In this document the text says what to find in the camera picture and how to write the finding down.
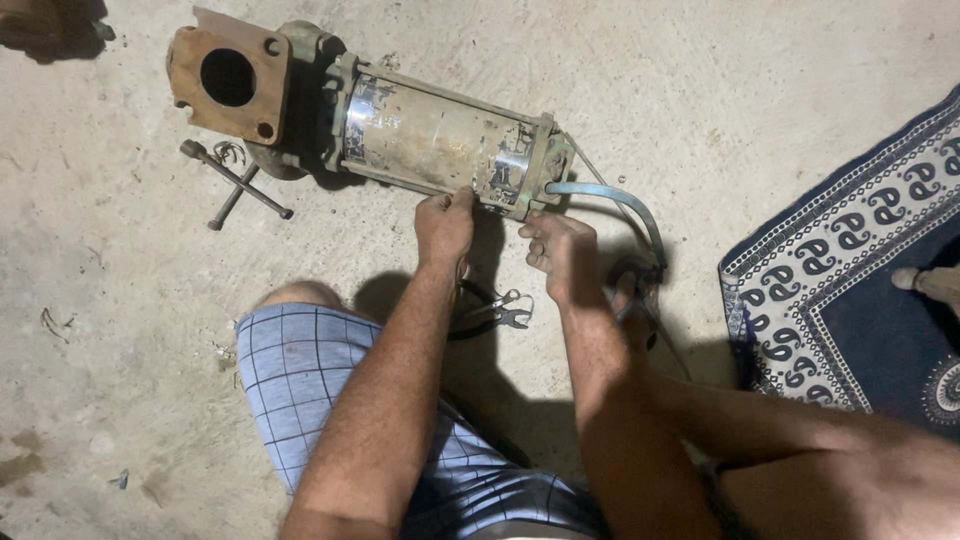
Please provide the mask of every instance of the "finger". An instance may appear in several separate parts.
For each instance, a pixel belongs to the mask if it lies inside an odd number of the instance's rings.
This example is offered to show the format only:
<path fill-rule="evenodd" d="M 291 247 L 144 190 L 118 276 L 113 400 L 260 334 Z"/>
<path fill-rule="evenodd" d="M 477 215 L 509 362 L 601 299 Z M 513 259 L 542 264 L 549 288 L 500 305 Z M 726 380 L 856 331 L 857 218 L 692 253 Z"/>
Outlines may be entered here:
<path fill-rule="evenodd" d="M 521 238 L 537 238 L 542 236 L 540 229 L 532 223 L 520 227 L 516 233 L 519 234 Z"/>
<path fill-rule="evenodd" d="M 448 206 L 450 206 L 450 196 L 446 195 L 445 193 L 441 193 L 440 195 L 434 195 L 432 197 L 423 199 L 417 205 L 417 209 L 445 209 Z"/>
<path fill-rule="evenodd" d="M 539 210 L 533 210 L 527 214 L 527 218 L 523 221 L 527 225 L 533 225 L 535 228 L 540 229 L 545 233 L 554 233 L 566 226 L 565 222 L 560 219 L 561 217 L 563 216 L 555 213 L 546 213 Z"/>
<path fill-rule="evenodd" d="M 543 246 L 543 242 L 539 240 L 531 240 L 530 242 L 530 253 L 536 256 L 541 256 L 546 251 L 546 248 Z"/>
<path fill-rule="evenodd" d="M 453 194 L 451 208 L 470 210 L 473 208 L 473 188 L 465 185 Z"/>
<path fill-rule="evenodd" d="M 541 272 L 550 271 L 550 257 L 545 257 L 543 255 L 536 256 L 532 253 L 527 254 L 527 264 L 533 266 L 534 268 L 540 270 Z"/>

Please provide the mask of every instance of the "debris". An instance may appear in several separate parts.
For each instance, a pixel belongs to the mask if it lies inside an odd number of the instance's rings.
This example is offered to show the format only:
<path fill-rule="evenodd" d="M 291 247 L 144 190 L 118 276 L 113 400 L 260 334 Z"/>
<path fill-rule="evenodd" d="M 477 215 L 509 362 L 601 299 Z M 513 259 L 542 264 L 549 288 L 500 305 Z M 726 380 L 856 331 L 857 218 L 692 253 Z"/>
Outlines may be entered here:
<path fill-rule="evenodd" d="M 130 470 L 124 469 L 120 471 L 120 476 L 113 479 L 107 480 L 107 483 L 110 485 L 115 485 L 120 489 L 127 489 L 127 481 L 130 479 Z"/>
<path fill-rule="evenodd" d="M 103 41 L 113 41 L 117 39 L 117 34 L 113 32 L 113 27 L 110 25 L 95 20 L 91 23 L 93 25 L 93 31 L 97 33 L 97 37 Z"/>
<path fill-rule="evenodd" d="M 210 343 L 217 348 L 217 354 L 220 355 L 220 358 L 217 359 L 217 369 L 220 373 L 237 365 L 236 353 L 231 351 L 229 347 L 217 345 L 215 341 L 210 341 Z"/>
<path fill-rule="evenodd" d="M 90 250 L 90 253 L 92 253 L 93 256 L 97 258 L 97 266 L 99 266 L 101 270 L 107 270 L 107 268 L 104 267 L 104 259 L 100 257 L 100 252 L 91 248 L 90 246 L 86 246 L 86 249 Z"/>
<path fill-rule="evenodd" d="M 394 51 L 389 55 L 383 55 L 383 58 L 376 61 L 376 64 L 384 69 L 397 71 L 400 69 L 400 58 L 397 56 L 396 51 Z"/>
<path fill-rule="evenodd" d="M 231 140 L 222 140 L 214 144 L 213 154 L 211 154 L 211 156 L 221 165 L 224 164 L 227 158 L 230 158 L 230 163 L 239 162 L 241 165 L 247 164 L 247 151 Z"/>
<path fill-rule="evenodd" d="M 43 328 L 47 329 L 48 332 L 50 332 L 51 334 L 55 335 L 56 337 L 62 339 L 62 340 L 63 340 L 63 343 L 65 343 L 65 344 L 67 344 L 67 345 L 70 344 L 70 340 L 67 339 L 67 338 L 65 338 L 65 337 L 63 337 L 62 335 L 58 334 L 57 331 L 54 330 L 54 329 L 70 328 L 70 325 L 73 324 L 73 320 L 74 320 L 75 318 L 76 318 L 76 317 L 70 317 L 70 320 L 67 321 L 66 324 L 63 324 L 63 325 L 62 325 L 62 324 L 58 323 L 57 321 L 55 321 L 54 318 L 53 318 L 53 316 L 50 315 L 50 308 L 49 308 L 49 307 L 45 307 L 45 308 L 43 309 L 43 311 L 40 312 L 40 324 L 43 326 Z"/>

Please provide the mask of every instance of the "paisley patterned rug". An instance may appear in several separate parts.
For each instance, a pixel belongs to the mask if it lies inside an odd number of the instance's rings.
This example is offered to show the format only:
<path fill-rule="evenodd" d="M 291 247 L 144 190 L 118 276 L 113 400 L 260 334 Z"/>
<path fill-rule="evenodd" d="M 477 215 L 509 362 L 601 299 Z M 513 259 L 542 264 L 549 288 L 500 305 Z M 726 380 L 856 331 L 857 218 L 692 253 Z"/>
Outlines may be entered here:
<path fill-rule="evenodd" d="M 958 210 L 960 86 L 721 261 L 742 385 L 960 442 L 960 323 L 890 282 L 960 262 Z"/>

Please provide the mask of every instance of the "leg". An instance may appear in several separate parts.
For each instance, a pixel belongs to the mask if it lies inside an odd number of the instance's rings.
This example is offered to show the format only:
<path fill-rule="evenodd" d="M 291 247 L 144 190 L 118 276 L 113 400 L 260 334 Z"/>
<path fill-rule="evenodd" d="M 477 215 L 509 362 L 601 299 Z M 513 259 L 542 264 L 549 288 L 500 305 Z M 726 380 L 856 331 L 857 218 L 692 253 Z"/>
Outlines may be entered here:
<path fill-rule="evenodd" d="M 244 389 L 287 493 L 296 490 L 332 402 L 379 332 L 319 282 L 282 286 L 238 323 Z M 518 468 L 441 401 L 401 536 L 461 538 L 508 518 L 594 537 L 604 530 L 586 492 L 555 475 Z"/>
<path fill-rule="evenodd" d="M 268 294 L 237 324 L 240 376 L 280 481 L 293 494 L 332 401 L 380 327 L 319 282 Z"/>
<path fill-rule="evenodd" d="M 937 538 L 957 530 L 960 451 L 879 416 L 655 377 L 665 425 L 731 467 L 720 493 L 768 538 Z"/>

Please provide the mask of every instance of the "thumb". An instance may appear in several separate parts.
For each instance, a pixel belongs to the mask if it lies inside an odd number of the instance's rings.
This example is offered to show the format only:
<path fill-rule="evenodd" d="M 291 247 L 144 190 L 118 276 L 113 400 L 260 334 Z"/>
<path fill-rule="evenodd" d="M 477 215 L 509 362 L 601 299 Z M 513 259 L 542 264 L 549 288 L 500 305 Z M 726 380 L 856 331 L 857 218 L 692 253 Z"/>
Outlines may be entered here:
<path fill-rule="evenodd" d="M 453 202 L 450 204 L 451 209 L 465 209 L 470 210 L 473 208 L 473 188 L 469 185 L 465 185 L 457 190 L 453 194 Z"/>

